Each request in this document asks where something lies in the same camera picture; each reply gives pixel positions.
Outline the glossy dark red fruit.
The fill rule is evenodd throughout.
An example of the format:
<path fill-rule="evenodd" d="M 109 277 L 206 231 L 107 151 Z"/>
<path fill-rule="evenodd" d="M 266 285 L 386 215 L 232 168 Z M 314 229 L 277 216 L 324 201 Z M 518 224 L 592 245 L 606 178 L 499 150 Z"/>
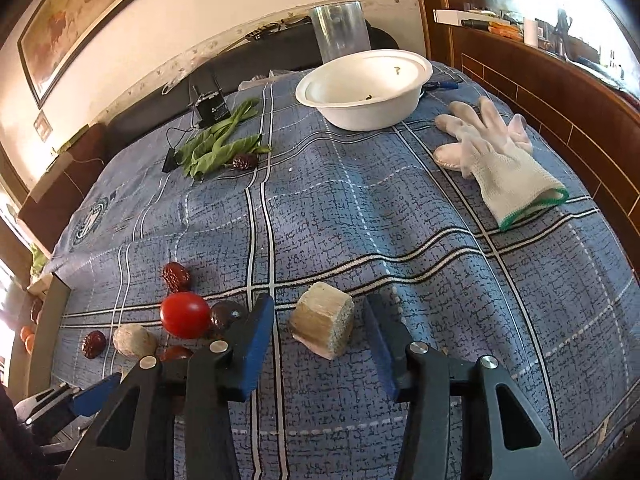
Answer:
<path fill-rule="evenodd" d="M 191 349 L 179 346 L 178 344 L 169 346 L 160 352 L 160 360 L 162 362 L 189 359 L 191 356 L 193 356 L 193 351 Z"/>

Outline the red tomato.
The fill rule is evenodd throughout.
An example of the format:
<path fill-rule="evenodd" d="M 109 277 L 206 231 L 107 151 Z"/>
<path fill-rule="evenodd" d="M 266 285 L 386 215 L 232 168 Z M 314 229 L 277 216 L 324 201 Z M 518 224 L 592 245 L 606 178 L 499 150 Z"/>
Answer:
<path fill-rule="evenodd" d="M 160 322 L 172 336 L 201 338 L 212 326 L 208 303 L 194 292 L 174 292 L 160 304 Z"/>

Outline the dark plum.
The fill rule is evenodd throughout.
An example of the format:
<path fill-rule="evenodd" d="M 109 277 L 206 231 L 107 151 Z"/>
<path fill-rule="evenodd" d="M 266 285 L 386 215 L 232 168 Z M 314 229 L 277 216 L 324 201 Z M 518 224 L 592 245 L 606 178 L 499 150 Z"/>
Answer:
<path fill-rule="evenodd" d="M 210 329 L 207 336 L 221 337 L 235 322 L 247 317 L 247 308 L 231 300 L 220 300 L 209 310 Z"/>

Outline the small orange mandarin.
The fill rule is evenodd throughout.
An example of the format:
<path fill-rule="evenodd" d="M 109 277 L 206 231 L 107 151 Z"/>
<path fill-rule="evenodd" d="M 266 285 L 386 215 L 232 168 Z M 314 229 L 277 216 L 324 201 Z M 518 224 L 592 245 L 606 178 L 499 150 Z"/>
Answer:
<path fill-rule="evenodd" d="M 34 336 L 35 332 L 30 326 L 23 326 L 20 330 L 21 341 L 25 342 L 29 337 Z"/>

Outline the cardboard box tray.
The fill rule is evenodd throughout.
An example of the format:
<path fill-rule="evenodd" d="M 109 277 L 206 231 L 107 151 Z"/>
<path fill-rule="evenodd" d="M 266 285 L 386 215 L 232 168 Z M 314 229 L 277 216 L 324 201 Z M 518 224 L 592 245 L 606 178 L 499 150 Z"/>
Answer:
<path fill-rule="evenodd" d="M 54 273 L 48 273 L 10 299 L 10 303 L 18 307 L 16 320 L 10 324 L 16 330 L 16 338 L 6 386 L 14 403 L 50 386 L 58 329 L 69 296 L 67 285 Z M 32 353 L 26 351 L 21 341 L 20 329 L 23 326 L 35 329 Z"/>

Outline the small red date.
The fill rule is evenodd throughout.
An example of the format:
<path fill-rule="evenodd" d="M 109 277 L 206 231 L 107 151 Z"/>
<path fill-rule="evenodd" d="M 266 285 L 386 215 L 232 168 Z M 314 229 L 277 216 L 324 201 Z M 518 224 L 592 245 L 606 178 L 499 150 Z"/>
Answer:
<path fill-rule="evenodd" d="M 176 292 L 190 292 L 192 288 L 189 270 L 178 262 L 171 261 L 166 263 L 160 275 L 172 294 Z"/>

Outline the blue plaid tablecloth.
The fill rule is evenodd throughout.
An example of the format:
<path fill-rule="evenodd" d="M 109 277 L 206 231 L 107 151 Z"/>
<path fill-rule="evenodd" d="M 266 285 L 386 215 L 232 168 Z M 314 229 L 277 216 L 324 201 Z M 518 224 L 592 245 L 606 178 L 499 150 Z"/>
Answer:
<path fill-rule="evenodd" d="M 81 353 L 92 330 L 139 323 L 163 346 L 160 276 L 171 261 L 205 299 L 242 304 L 266 292 L 276 326 L 252 400 L 231 409 L 245 479 L 388 479 L 406 409 L 388 400 L 361 325 L 327 361 L 288 320 L 312 284 L 355 301 L 378 292 L 416 338 L 459 359 L 495 356 L 533 404 L 576 477 L 612 454 L 639 415 L 639 285 L 623 249 L 570 165 L 538 134 L 536 161 L 568 201 L 500 231 L 475 182 L 439 169 L 434 124 L 481 86 L 424 96 L 401 124 L 366 133 L 297 103 L 298 76 L 229 96 L 256 99 L 236 135 L 270 152 L 252 171 L 201 181 L 163 172 L 189 116 L 124 148 L 105 166 L 56 244 L 48 269 L 69 288 L 51 377 L 87 387 L 126 372 L 113 347 Z"/>

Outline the small black adapter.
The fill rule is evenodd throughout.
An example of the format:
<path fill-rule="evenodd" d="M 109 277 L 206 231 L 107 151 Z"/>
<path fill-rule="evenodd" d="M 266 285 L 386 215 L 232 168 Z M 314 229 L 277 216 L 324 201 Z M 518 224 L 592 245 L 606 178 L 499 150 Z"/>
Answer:
<path fill-rule="evenodd" d="M 170 174 L 171 171 L 176 170 L 179 166 L 180 162 L 178 161 L 177 151 L 174 148 L 168 148 L 163 162 L 162 173 Z"/>

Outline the far dark red date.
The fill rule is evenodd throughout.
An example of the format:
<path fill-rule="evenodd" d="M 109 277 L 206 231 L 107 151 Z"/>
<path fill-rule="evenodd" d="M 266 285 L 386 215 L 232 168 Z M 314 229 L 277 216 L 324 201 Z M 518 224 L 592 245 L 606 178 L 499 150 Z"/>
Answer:
<path fill-rule="evenodd" d="M 236 170 L 253 170 L 259 164 L 259 157 L 255 153 L 237 154 L 232 158 L 232 167 Z"/>

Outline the white work glove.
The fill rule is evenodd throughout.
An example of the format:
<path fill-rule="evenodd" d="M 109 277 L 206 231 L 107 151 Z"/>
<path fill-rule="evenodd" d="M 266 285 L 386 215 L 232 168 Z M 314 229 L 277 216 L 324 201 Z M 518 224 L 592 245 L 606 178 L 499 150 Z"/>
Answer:
<path fill-rule="evenodd" d="M 460 101 L 451 102 L 448 110 L 435 118 L 435 126 L 454 142 L 435 148 L 434 161 L 475 180 L 500 230 L 566 202 L 566 186 L 534 159 L 522 115 L 505 122 L 487 96 L 478 100 L 476 110 Z"/>

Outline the black device with antenna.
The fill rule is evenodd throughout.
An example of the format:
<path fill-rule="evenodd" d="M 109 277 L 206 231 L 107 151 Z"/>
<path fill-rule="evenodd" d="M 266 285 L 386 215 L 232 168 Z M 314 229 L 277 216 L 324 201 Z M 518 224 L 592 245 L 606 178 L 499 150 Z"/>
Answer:
<path fill-rule="evenodd" d="M 192 89 L 195 92 L 194 110 L 201 129 L 231 117 L 224 92 L 213 72 L 209 73 L 205 86 L 192 84 Z"/>

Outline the wooden sideboard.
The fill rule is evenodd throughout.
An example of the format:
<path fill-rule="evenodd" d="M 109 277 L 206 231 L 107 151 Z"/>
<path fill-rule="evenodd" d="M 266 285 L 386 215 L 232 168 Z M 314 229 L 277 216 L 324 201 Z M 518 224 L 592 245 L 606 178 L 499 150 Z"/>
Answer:
<path fill-rule="evenodd" d="M 639 262 L 639 113 L 584 70 L 490 32 L 436 23 L 437 9 L 473 0 L 419 0 L 429 58 L 454 66 L 521 112 L 585 183 Z"/>

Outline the white bowl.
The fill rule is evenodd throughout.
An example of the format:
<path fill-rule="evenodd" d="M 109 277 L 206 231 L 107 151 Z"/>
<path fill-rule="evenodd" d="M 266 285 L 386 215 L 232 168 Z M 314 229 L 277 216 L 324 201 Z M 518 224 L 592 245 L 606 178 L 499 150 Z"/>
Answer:
<path fill-rule="evenodd" d="M 303 76 L 295 97 L 337 128 L 382 130 L 416 110 L 422 87 L 433 73 L 432 63 L 414 52 L 362 51 L 336 58 Z"/>

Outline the black leather sofa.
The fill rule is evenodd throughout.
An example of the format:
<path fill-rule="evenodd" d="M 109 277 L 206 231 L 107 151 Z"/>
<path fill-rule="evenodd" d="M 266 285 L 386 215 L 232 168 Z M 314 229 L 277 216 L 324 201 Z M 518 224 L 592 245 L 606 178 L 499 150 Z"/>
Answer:
<path fill-rule="evenodd" d="M 291 28 L 215 56 L 168 90 L 157 89 L 113 118 L 106 127 L 106 154 L 114 157 L 142 136 L 182 115 L 199 96 L 219 89 L 225 96 L 241 82 L 272 70 L 308 70 L 322 64 L 309 18 Z"/>

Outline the framed wall painting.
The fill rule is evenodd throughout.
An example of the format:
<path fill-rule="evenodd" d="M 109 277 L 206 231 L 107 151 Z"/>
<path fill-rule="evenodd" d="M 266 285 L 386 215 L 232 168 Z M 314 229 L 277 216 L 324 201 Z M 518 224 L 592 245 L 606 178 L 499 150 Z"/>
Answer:
<path fill-rule="evenodd" d="M 41 106 L 84 45 L 129 0 L 41 0 L 17 50 L 27 84 Z"/>

